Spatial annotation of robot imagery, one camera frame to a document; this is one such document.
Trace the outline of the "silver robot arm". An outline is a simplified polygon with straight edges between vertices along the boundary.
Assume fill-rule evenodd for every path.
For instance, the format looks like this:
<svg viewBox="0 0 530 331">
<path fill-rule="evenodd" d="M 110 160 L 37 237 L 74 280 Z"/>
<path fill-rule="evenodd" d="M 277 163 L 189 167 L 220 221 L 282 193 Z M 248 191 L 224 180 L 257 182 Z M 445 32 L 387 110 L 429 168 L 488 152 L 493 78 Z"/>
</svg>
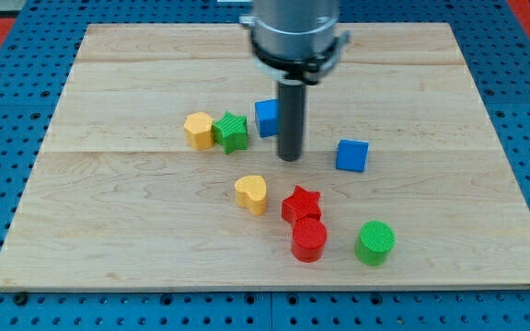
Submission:
<svg viewBox="0 0 530 331">
<path fill-rule="evenodd" d="M 288 86 L 314 86 L 340 62 L 351 33 L 336 31 L 338 0 L 254 0 L 239 18 L 257 68 Z"/>
</svg>

